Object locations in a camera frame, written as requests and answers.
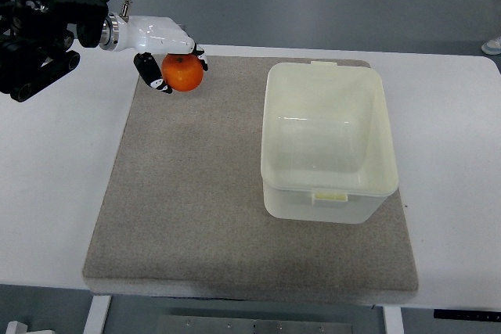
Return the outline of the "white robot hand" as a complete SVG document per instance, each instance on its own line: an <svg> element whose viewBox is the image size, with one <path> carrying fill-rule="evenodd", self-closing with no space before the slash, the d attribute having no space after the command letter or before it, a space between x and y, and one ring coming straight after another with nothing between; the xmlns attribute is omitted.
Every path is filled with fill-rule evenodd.
<svg viewBox="0 0 501 334"><path fill-rule="evenodd" d="M205 51L178 24L168 17L109 14L103 23L99 42L102 50L121 52L133 48L133 59L143 81L159 92L171 94L172 87L164 80L160 67L151 54L192 54L208 71Z"/></svg>

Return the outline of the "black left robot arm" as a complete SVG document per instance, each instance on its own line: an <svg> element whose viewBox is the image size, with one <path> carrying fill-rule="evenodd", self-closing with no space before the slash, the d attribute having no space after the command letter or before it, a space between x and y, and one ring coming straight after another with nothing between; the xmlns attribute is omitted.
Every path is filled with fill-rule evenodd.
<svg viewBox="0 0 501 334"><path fill-rule="evenodd" d="M164 93L196 88L205 51L168 17L131 16L132 0L1 0L1 92L24 102L77 68L84 48L132 49L135 68Z"/></svg>

